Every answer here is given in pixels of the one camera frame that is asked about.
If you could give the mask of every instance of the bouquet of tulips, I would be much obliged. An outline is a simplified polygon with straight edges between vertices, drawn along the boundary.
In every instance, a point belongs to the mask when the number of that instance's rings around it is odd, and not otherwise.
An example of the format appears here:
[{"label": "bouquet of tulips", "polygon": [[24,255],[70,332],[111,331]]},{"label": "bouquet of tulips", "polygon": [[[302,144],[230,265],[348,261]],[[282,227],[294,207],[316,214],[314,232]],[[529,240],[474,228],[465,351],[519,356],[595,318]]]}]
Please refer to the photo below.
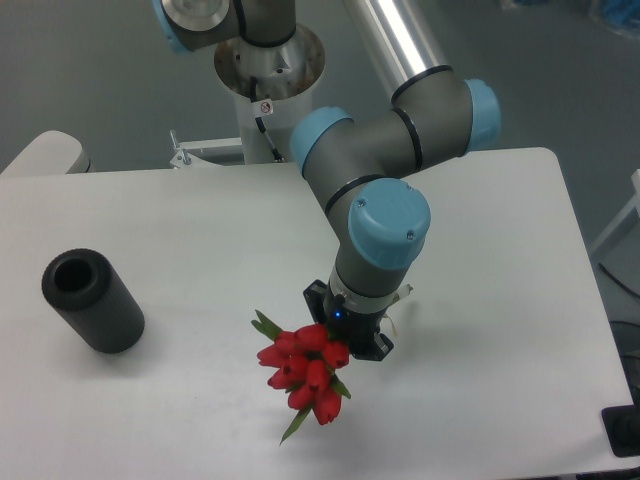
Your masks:
[{"label": "bouquet of tulips", "polygon": [[297,410],[281,444],[289,438],[311,410],[320,425],[332,422],[340,413],[342,397],[351,398],[336,370],[349,364],[349,347],[324,325],[314,324],[287,332],[256,310],[251,323],[273,343],[258,352],[260,365],[276,368],[267,384],[284,390],[289,407]]}]

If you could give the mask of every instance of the metal pole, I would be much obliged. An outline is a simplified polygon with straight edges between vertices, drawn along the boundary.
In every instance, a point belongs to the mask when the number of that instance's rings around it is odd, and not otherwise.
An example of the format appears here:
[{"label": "metal pole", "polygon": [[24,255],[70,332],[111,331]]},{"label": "metal pole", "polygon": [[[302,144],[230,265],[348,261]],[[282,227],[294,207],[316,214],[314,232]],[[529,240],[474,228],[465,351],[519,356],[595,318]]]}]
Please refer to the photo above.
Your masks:
[{"label": "metal pole", "polygon": [[447,65],[413,0],[344,0],[344,5],[389,96],[416,75]]}]

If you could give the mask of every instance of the tulip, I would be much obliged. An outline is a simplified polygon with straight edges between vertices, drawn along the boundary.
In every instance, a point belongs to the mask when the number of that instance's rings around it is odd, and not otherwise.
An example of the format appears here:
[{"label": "tulip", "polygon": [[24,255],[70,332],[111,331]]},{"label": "tulip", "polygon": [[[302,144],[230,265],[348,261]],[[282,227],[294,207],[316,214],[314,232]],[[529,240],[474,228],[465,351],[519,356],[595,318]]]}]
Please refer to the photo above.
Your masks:
[{"label": "tulip", "polygon": [[267,380],[267,385],[274,388],[275,390],[285,390],[292,386],[294,383],[295,381],[292,378],[284,374],[282,368],[274,373],[269,380]]},{"label": "tulip", "polygon": [[316,393],[309,389],[308,385],[302,385],[299,389],[289,394],[289,407],[295,410],[302,410],[313,402]]},{"label": "tulip", "polygon": [[332,388],[327,388],[324,392],[316,396],[313,404],[313,413],[315,413],[318,423],[326,425],[333,422],[333,419],[340,413],[342,404],[342,396],[334,392]]},{"label": "tulip", "polygon": [[296,330],[294,338],[305,350],[319,352],[327,344],[329,333],[324,325],[316,323]]},{"label": "tulip", "polygon": [[294,382],[304,382],[307,378],[309,360],[304,355],[292,355],[282,364],[282,373]]},{"label": "tulip", "polygon": [[312,392],[322,392],[329,386],[331,375],[324,360],[311,360],[307,369],[307,385]]},{"label": "tulip", "polygon": [[263,367],[282,367],[287,357],[285,357],[275,345],[270,345],[264,350],[258,352],[258,362]]},{"label": "tulip", "polygon": [[286,357],[296,353],[304,353],[304,350],[300,348],[297,340],[294,338],[293,332],[280,332],[276,338],[275,346],[278,351]]},{"label": "tulip", "polygon": [[331,368],[349,365],[349,347],[339,340],[331,340],[322,349],[322,358]]}]

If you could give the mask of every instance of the black foam cylinder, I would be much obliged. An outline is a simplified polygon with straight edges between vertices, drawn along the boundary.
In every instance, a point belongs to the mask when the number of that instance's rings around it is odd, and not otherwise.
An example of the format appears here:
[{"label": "black foam cylinder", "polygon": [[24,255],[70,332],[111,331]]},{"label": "black foam cylinder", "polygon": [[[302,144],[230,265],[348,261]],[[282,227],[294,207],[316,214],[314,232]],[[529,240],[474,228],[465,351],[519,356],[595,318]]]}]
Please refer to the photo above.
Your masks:
[{"label": "black foam cylinder", "polygon": [[42,276],[42,293],[99,352],[122,352],[144,330],[142,310],[109,261],[93,250],[70,250],[56,257]]}]

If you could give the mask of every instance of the black ring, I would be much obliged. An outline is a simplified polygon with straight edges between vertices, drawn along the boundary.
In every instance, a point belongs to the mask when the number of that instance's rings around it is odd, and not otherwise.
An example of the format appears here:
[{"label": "black ring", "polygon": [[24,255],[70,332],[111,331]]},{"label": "black ring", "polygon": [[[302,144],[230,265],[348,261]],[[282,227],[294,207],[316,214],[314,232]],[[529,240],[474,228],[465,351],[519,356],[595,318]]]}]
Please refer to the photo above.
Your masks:
[{"label": "black ring", "polygon": [[398,107],[392,108],[391,111],[398,114],[398,116],[404,122],[405,127],[407,127],[407,130],[409,131],[411,143],[413,144],[413,154],[415,155],[416,159],[416,172],[419,172],[420,170],[422,170],[423,153],[422,143],[420,143],[420,135],[418,135],[418,130],[416,130],[416,126],[413,124],[411,117],[407,115],[407,112]]},{"label": "black ring", "polygon": [[247,18],[244,16],[244,7],[240,0],[233,0],[233,6],[236,9],[236,17],[238,17],[238,31],[243,37],[247,33]]},{"label": "black ring", "polygon": [[287,35],[286,37],[284,37],[284,39],[281,40],[277,40],[275,42],[256,42],[255,40],[251,40],[250,38],[247,37],[246,35],[246,31],[245,33],[243,33],[242,35],[240,35],[242,37],[242,39],[247,42],[249,45],[251,45],[252,47],[258,47],[258,48],[274,48],[274,47],[279,47],[280,45],[284,45],[285,43],[287,43],[289,40],[291,40],[293,38],[293,36],[296,34],[296,30],[298,29],[297,26],[295,26],[293,28],[293,31]]},{"label": "black ring", "polygon": [[343,185],[342,187],[340,187],[338,189],[338,191],[336,193],[331,195],[331,198],[327,202],[327,205],[324,207],[324,214],[329,216],[329,212],[331,211],[333,206],[336,204],[336,202],[338,200],[340,200],[340,198],[342,198],[342,196],[345,193],[353,190],[356,187],[359,187],[363,183],[368,183],[368,182],[371,182],[373,180],[377,180],[379,178],[385,178],[385,177],[384,177],[384,175],[380,175],[378,173],[374,173],[374,174],[371,174],[371,175],[363,175],[362,177],[358,177],[358,178],[356,178],[354,180],[351,180],[347,184]]},{"label": "black ring", "polygon": [[398,97],[402,95],[405,92],[405,90],[409,88],[411,85],[413,85],[414,83],[417,83],[423,78],[426,78],[429,75],[433,75],[434,73],[448,72],[448,71],[453,71],[453,68],[451,68],[449,65],[438,65],[437,67],[431,67],[425,70],[424,72],[419,73],[414,77],[411,77],[409,80],[407,80],[402,85],[400,85],[395,92],[393,92],[393,95],[391,96],[391,104],[395,105]]}]

